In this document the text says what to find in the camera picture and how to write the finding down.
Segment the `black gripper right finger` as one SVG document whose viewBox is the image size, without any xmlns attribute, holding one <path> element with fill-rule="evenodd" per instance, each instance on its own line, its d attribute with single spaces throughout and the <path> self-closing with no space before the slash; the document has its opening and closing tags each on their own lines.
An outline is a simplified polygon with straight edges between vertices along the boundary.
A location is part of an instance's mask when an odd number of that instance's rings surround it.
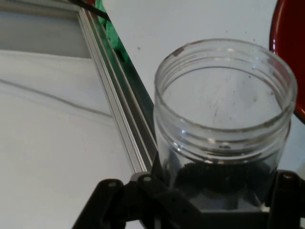
<svg viewBox="0 0 305 229">
<path fill-rule="evenodd" d="M 305 217 L 305 180 L 288 170 L 277 171 L 269 207 L 268 229 L 301 229 Z"/>
</svg>

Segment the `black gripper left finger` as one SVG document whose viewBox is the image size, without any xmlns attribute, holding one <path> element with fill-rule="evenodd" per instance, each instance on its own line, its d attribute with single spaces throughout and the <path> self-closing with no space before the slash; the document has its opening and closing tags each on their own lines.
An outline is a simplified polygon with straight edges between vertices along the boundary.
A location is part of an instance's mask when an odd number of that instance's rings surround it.
<svg viewBox="0 0 305 229">
<path fill-rule="evenodd" d="M 74 229 L 124 229 L 139 220 L 147 229 L 201 229 L 203 215 L 162 183 L 159 154 L 150 174 L 136 173 L 129 183 L 99 182 L 73 225 Z"/>
</svg>

